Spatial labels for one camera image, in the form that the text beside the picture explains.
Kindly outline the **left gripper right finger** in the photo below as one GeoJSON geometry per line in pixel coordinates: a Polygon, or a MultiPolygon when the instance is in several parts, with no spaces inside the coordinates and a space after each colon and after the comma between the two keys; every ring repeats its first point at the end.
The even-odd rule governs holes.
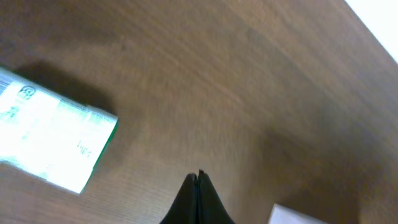
{"type": "Polygon", "coordinates": [[[199,170],[197,187],[197,221],[199,224],[234,224],[209,175],[203,170],[199,170]]]}

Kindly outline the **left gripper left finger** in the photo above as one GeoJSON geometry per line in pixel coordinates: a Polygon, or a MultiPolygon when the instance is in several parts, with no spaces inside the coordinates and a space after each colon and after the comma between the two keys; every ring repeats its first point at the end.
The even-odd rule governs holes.
{"type": "Polygon", "coordinates": [[[195,224],[197,213],[197,175],[188,174],[160,224],[195,224]]]}

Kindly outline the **green white soap box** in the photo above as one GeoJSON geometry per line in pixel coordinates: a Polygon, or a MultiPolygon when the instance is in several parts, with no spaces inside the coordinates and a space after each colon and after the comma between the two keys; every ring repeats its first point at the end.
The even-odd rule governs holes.
{"type": "Polygon", "coordinates": [[[119,119],[1,69],[1,163],[82,193],[119,119]]]}

